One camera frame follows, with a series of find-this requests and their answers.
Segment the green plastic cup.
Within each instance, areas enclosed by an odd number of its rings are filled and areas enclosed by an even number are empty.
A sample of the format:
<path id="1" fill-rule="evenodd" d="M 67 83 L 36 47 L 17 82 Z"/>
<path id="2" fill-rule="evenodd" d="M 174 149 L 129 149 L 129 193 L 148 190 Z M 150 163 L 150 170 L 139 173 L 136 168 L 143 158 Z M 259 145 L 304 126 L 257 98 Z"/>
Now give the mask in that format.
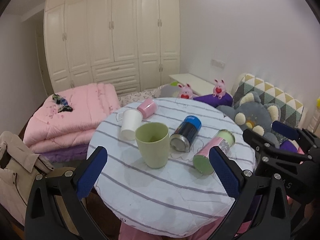
<path id="1" fill-rule="evenodd" d="M 170 138 L 168 127 L 160 122 L 143 124 L 136 129 L 136 143 L 143 160 L 150 168 L 165 166 L 169 159 Z"/>

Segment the white paper cup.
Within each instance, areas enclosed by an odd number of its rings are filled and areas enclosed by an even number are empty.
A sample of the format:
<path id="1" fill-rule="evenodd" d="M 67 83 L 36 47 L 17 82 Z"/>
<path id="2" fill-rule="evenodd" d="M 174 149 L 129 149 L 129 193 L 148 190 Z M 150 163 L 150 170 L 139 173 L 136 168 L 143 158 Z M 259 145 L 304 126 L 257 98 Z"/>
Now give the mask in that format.
<path id="1" fill-rule="evenodd" d="M 143 115 L 137 109 L 129 109 L 123 113 L 120 135 L 125 140 L 135 140 L 136 129 L 140 126 Z"/>

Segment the pink ribbed cup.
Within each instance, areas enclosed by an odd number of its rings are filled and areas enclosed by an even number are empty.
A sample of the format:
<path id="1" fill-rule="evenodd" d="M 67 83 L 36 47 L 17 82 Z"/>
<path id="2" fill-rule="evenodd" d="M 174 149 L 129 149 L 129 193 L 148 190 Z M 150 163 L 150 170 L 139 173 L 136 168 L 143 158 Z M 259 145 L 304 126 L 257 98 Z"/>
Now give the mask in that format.
<path id="1" fill-rule="evenodd" d="M 142 114 L 143 119 L 147 119 L 156 113 L 157 104 L 152 98 L 148 98 L 137 107 L 137 110 Z"/>

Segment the triangle pattern quilted headboard cover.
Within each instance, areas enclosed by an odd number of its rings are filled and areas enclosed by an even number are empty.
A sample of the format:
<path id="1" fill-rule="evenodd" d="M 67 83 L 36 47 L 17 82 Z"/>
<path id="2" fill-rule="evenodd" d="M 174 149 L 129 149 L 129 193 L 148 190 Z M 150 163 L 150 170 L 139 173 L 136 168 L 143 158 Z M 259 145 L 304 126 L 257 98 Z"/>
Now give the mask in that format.
<path id="1" fill-rule="evenodd" d="M 281 112 L 281 122 L 292 127 L 303 128 L 308 110 L 302 102 L 290 94 L 253 74 L 241 74 L 231 89 L 233 102 L 237 103 L 249 92 L 256 92 L 263 105 L 268 103 L 278 105 Z"/>

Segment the grey plush toy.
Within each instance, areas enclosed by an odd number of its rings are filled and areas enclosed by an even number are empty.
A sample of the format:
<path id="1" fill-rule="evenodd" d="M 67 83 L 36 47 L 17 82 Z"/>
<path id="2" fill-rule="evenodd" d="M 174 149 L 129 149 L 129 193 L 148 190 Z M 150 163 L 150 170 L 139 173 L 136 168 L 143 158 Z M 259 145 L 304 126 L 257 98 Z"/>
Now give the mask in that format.
<path id="1" fill-rule="evenodd" d="M 279 141 L 272 133 L 272 124 L 281 117 L 280 108 L 275 103 L 263 105 L 256 92 L 249 92 L 233 107 L 220 105 L 217 109 L 231 118 L 243 131 L 251 129 L 272 142 L 276 148 L 279 147 Z"/>

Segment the pink green clear canister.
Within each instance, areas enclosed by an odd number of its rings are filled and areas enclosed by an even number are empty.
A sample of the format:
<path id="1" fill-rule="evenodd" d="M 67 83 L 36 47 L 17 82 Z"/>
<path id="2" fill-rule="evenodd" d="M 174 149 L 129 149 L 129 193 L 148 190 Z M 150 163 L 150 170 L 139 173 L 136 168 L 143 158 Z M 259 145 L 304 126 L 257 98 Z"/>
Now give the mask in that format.
<path id="1" fill-rule="evenodd" d="M 200 149 L 193 157 L 194 167 L 204 175 L 212 174 L 219 165 L 223 163 L 221 153 L 229 153 L 231 147 L 235 144 L 234 135 L 222 129 Z"/>

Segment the beige jacket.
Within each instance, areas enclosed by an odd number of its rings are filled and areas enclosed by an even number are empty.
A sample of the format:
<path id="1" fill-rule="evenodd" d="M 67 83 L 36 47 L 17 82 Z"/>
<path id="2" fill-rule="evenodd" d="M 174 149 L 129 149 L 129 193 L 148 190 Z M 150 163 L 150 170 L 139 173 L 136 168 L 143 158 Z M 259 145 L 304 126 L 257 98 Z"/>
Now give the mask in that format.
<path id="1" fill-rule="evenodd" d="M 47 175 L 54 167 L 49 160 L 32 152 L 19 136 L 1 134 L 1 205 L 21 225 L 25 224 L 29 194 L 38 174 Z"/>

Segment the purple pillow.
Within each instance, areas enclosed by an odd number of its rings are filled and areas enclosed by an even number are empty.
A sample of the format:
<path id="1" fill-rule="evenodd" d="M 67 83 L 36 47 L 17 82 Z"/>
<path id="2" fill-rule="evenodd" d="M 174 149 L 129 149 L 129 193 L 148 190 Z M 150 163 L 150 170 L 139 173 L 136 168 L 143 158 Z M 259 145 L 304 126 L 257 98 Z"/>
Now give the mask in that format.
<path id="1" fill-rule="evenodd" d="M 228 93 L 226 93 L 222 98 L 219 98 L 218 96 L 213 96 L 212 94 L 208 94 L 204 96 L 194 97 L 193 100 L 206 103 L 215 108 L 221 105 L 231 106 L 233 103 L 233 98 Z"/>

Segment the pink bunny toy right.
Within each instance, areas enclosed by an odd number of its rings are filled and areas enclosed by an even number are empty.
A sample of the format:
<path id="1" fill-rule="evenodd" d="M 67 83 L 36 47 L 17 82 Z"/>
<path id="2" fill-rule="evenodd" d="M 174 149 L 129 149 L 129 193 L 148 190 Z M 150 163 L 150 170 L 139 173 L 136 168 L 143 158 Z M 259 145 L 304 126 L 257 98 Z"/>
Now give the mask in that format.
<path id="1" fill-rule="evenodd" d="M 222 99 L 226 94 L 226 86 L 223 79 L 217 80 L 215 79 L 215 87 L 213 88 L 213 97 L 218 97 L 218 99 Z"/>

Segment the pink bunny toy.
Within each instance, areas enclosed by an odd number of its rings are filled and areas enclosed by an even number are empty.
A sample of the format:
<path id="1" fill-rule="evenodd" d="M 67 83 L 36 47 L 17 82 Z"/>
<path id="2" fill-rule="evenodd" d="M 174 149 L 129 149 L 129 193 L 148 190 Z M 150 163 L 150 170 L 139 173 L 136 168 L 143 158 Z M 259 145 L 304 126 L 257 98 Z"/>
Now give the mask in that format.
<path id="1" fill-rule="evenodd" d="M 218 99 L 222 99 L 226 94 L 226 86 L 223 79 L 217 80 L 215 79 L 215 87 L 213 88 L 213 97 L 218 97 Z"/>
<path id="2" fill-rule="evenodd" d="M 193 90 L 191 86 L 187 83 L 186 85 L 178 84 L 177 85 L 180 88 L 178 97 L 183 99 L 193 99 Z"/>

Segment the folded pink quilt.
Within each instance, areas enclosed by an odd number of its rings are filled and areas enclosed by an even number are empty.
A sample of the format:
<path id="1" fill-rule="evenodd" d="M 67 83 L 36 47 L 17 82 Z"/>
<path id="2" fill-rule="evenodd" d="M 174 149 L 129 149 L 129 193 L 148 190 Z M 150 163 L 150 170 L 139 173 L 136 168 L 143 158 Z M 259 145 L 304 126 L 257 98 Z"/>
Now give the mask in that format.
<path id="1" fill-rule="evenodd" d="M 58 92 L 71 112 L 49 96 L 30 118 L 23 142 L 35 153 L 88 144 L 95 129 L 110 114 L 120 109 L 118 96 L 110 83 L 91 83 Z"/>

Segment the pink bunny toy left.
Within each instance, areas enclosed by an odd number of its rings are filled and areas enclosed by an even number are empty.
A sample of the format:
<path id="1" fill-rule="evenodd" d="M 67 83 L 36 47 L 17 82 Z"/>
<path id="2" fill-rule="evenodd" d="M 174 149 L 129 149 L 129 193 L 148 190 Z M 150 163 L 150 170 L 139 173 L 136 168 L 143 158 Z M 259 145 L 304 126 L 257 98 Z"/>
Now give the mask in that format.
<path id="1" fill-rule="evenodd" d="M 186 85 L 178 84 L 177 85 L 180 88 L 178 97 L 183 99 L 193 99 L 193 90 L 191 86 L 187 83 Z"/>

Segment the grey green pillow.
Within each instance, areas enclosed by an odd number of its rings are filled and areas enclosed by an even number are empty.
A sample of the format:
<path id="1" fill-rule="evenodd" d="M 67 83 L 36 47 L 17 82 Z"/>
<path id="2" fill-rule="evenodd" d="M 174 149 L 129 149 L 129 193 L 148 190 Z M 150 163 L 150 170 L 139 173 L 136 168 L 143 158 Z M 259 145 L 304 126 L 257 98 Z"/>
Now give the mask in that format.
<path id="1" fill-rule="evenodd" d="M 166 84 L 157 89 L 154 98 L 177 98 L 180 92 L 180 87 Z"/>

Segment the striped white tablecloth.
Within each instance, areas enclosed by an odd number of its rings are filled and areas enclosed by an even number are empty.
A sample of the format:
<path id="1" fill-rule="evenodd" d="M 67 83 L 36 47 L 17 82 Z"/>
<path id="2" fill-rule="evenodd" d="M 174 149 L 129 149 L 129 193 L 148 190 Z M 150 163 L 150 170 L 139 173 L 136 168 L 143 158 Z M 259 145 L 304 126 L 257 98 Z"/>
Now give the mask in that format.
<path id="1" fill-rule="evenodd" d="M 193 156 L 221 129 L 235 136 L 228 157 L 243 170 L 254 169 L 255 153 L 244 142 L 240 127 L 210 105 L 179 98 L 158 98 L 156 104 L 148 122 L 163 123 L 170 133 L 186 116 L 200 119 L 202 127 L 190 151 L 170 151 L 164 167 L 148 167 L 137 143 L 120 136 L 122 113 L 138 106 L 129 103 L 102 121 L 89 143 L 89 153 L 98 146 L 108 153 L 95 189 L 123 223 L 153 235 L 187 237 L 225 216 L 234 202 L 217 175 L 203 175 L 193 167 Z"/>

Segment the heart pattern bed sheet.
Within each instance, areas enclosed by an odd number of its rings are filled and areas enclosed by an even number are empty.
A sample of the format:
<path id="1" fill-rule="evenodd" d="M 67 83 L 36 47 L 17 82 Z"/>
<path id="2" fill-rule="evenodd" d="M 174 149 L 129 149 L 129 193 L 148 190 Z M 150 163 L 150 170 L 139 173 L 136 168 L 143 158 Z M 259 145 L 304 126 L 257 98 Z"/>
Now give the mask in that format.
<path id="1" fill-rule="evenodd" d="M 128 95 L 123 95 L 118 98 L 119 105 L 120 107 L 124 107 L 129 103 L 144 101 L 149 98 L 152 98 L 152 99 L 158 98 L 160 96 L 160 92 L 161 91 L 159 89 L 152 89 L 152 90 L 145 90 L 143 92 L 135 92 Z"/>

